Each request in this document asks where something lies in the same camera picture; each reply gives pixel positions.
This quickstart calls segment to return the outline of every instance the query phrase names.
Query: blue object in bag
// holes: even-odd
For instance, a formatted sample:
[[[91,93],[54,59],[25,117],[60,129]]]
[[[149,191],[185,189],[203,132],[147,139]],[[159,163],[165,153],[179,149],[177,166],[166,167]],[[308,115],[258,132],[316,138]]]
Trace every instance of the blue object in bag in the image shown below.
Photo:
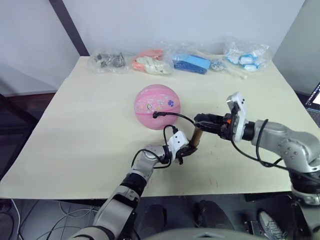
[[[190,54],[176,54],[172,60],[175,69],[199,74],[205,74],[211,65],[210,60]]]

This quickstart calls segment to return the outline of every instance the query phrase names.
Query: pink ball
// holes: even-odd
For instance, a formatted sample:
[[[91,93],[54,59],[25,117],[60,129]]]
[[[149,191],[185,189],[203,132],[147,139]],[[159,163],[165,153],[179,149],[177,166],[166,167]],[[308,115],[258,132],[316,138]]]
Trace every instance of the pink ball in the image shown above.
[[[142,89],[135,98],[136,118],[149,129],[161,130],[166,125],[174,124],[177,116],[166,115],[153,118],[154,112],[180,113],[178,95],[169,87],[155,84]]]

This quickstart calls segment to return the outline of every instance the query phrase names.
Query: person's foot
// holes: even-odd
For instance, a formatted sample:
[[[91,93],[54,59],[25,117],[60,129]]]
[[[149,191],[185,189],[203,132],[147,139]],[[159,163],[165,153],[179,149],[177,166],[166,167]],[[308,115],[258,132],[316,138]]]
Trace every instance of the person's foot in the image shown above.
[[[167,211],[160,204],[150,205],[144,212],[137,228],[141,239],[163,232],[167,222]]]
[[[270,240],[283,240],[287,233],[283,232],[277,222],[265,211],[258,214],[258,222],[263,234]]]
[[[198,228],[234,229],[226,213],[213,201],[202,200],[196,203],[193,212]]]

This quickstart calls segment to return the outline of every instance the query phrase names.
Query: clear plastic bag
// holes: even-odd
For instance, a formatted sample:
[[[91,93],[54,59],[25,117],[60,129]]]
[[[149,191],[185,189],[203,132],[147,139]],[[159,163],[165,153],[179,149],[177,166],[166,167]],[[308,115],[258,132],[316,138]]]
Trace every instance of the clear plastic bag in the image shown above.
[[[240,79],[246,79],[248,77],[248,73],[246,71],[243,71],[237,66],[226,61],[222,54],[206,54],[197,49],[194,50],[193,53],[197,56],[209,59],[211,61],[209,69],[214,72],[226,72]]]
[[[225,43],[223,52],[227,61],[241,66],[248,72],[266,68],[272,59],[268,45],[241,41],[236,38],[230,38]]]
[[[134,57],[132,67],[152,75],[169,75],[174,69],[170,56],[161,48],[142,51]]]
[[[96,74],[107,72],[126,74],[130,68],[132,58],[132,54],[113,48],[99,49],[90,56],[88,68]]]
[[[206,74],[211,61],[194,54],[197,45],[191,42],[162,43],[177,70]]]

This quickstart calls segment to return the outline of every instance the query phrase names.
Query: cable on floor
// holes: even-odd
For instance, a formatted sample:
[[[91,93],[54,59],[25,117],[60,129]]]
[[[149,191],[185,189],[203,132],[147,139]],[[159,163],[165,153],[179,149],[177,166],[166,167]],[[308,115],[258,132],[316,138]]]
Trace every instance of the cable on floor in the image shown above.
[[[137,240],[141,240],[139,234],[137,233],[137,231],[136,231],[135,229],[133,229],[133,233],[134,233],[134,235],[136,236],[136,239],[137,239]]]
[[[85,216],[85,215],[74,216],[74,215],[71,215],[70,213],[66,213],[66,211],[63,209],[63,207],[61,205],[61,202],[59,202],[58,204],[59,204],[59,208],[60,208],[61,212],[63,212],[63,214],[68,215],[71,218],[80,219],[80,218],[83,218]],[[88,208],[88,211],[98,212],[97,210],[93,209],[93,207]]]
[[[40,238],[42,238],[42,237],[45,236],[46,234],[49,234],[49,233],[51,233],[51,232],[53,232],[53,231],[55,231],[55,230],[62,229],[62,228],[76,228],[76,229],[81,229],[81,227],[78,227],[78,226],[59,226],[59,227],[56,227],[56,228],[54,228],[54,229],[52,229],[52,230],[50,230],[50,231],[45,232],[45,233],[42,234],[41,236],[38,236],[38,237],[36,238],[36,240],[39,240]]]
[[[92,206],[92,207],[90,207],[90,213],[89,213],[89,218],[88,218],[88,222],[87,222],[87,226],[89,226],[89,224],[90,224],[90,220],[91,220],[91,212],[92,212],[92,210],[94,209],[94,207]]]
[[[11,199],[11,201],[12,201],[12,203],[13,203],[13,206],[14,206],[14,208],[15,208],[15,210],[16,210],[16,213],[17,213],[17,215],[18,215],[18,225],[17,225],[17,227],[16,227],[16,235],[17,235],[17,239],[23,239],[21,236],[20,236],[20,234],[19,234],[19,229],[20,229],[20,222],[21,222],[21,217],[20,217],[20,212],[19,212],[19,210],[18,210],[18,208],[17,208],[17,205],[16,205],[16,203],[15,203],[15,201],[13,200],[13,199]]]
[[[66,218],[65,218],[65,221],[64,221],[64,228],[62,229],[62,233],[61,233],[61,237],[60,237],[60,240],[62,240],[62,237],[64,236],[64,232],[65,232],[65,226],[67,225],[67,221],[68,221],[68,215],[66,216]]]
[[[22,228],[26,222],[26,220],[28,219],[28,217],[30,216],[30,214],[32,213],[32,211],[34,210],[34,208],[36,207],[36,205],[38,204],[39,200],[36,200],[35,203],[33,204],[33,206],[31,207],[31,209],[29,210],[29,212],[27,213],[27,215],[25,216],[25,218],[23,219],[23,221],[21,222],[21,225],[19,227],[19,234],[20,237],[22,238],[22,240],[24,239],[23,235],[22,235]]]
[[[62,220],[64,219],[65,217],[71,215],[71,214],[74,214],[74,213],[78,213],[80,211],[87,211],[85,214],[81,215],[81,217],[84,217],[86,215],[88,215],[90,213],[90,209],[89,208],[83,208],[83,209],[78,209],[78,210],[75,210],[75,211],[72,211],[64,216],[62,216],[54,225],[53,227],[51,228],[50,231],[47,232],[47,236],[46,236],[46,240],[49,240],[50,236],[51,236],[51,233],[54,231],[55,227],[57,226],[57,224]]]

